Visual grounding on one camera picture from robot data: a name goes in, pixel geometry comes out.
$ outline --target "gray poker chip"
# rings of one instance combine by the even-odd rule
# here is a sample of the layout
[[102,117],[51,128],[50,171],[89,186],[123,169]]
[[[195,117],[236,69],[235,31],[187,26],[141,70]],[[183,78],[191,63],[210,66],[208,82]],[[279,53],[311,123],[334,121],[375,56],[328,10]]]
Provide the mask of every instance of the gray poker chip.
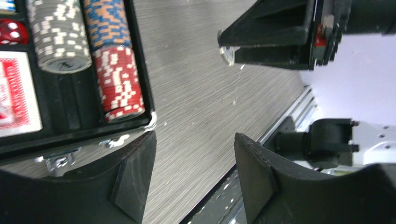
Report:
[[41,59],[47,56],[57,56],[57,55],[80,55],[80,56],[90,56],[90,51],[88,48],[76,49],[73,47],[59,47],[59,48],[51,48],[51,47],[37,47],[35,48],[37,58]]
[[50,28],[46,28],[46,29],[43,29],[39,25],[34,25],[34,26],[37,28],[34,28],[35,30],[32,31],[32,33],[39,36],[45,36],[50,34],[54,34],[54,35],[66,34],[66,36],[69,36],[70,34],[70,38],[79,38],[80,36],[85,36],[85,30],[83,30],[80,26],[73,27],[71,24],[54,24],[48,26]]
[[75,9],[66,9],[64,12],[57,11],[56,8],[44,9],[29,9],[28,17],[30,19],[44,19],[45,17],[53,16],[55,20],[59,17],[75,18],[82,17],[82,12]]
[[39,67],[55,74],[71,74],[90,67],[92,59],[79,1],[27,1]]
[[39,59],[39,67],[43,71],[55,74],[73,74],[89,68],[92,64],[91,57],[86,56],[63,56],[43,57]]
[[45,6],[49,4],[80,6],[78,0],[27,0],[27,5],[31,6]]

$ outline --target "red component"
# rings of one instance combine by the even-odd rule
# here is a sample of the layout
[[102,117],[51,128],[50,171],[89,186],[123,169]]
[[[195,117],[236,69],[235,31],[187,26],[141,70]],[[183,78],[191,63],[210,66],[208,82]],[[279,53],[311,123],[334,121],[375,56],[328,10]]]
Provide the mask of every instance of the red component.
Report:
[[28,43],[28,30],[18,21],[0,19],[0,44]]
[[316,30],[315,47],[325,47],[327,44],[327,40],[323,36],[323,30],[324,30],[323,25],[319,24]]
[[125,46],[104,47],[93,56],[106,121],[130,119],[144,113],[133,50]]

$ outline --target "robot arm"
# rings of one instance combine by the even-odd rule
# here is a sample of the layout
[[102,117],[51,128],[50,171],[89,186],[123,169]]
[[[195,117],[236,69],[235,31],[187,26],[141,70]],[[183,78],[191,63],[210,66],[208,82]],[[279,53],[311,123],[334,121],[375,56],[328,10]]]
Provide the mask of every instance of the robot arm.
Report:
[[313,70],[334,60],[342,35],[395,33],[394,0],[258,0],[218,42],[230,66]]

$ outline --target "black mount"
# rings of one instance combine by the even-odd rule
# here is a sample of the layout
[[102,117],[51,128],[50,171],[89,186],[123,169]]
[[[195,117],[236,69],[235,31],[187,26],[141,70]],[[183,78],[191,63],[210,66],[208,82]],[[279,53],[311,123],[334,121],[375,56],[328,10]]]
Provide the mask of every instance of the black mount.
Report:
[[140,224],[156,156],[156,133],[62,177],[0,170],[0,223]]
[[275,152],[292,161],[308,161],[313,167],[335,168],[341,157],[352,158],[359,146],[352,144],[351,119],[320,119],[312,123],[308,132],[278,132]]
[[258,0],[218,42],[229,65],[313,70],[334,60],[343,34],[395,33],[394,0]]

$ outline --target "white wall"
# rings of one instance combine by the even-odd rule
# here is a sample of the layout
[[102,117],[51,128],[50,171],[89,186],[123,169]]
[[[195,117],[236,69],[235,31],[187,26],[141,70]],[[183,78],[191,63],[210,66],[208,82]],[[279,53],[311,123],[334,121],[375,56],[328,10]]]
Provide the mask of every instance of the white wall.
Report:
[[334,62],[301,72],[324,117],[396,125],[396,36],[343,36]]

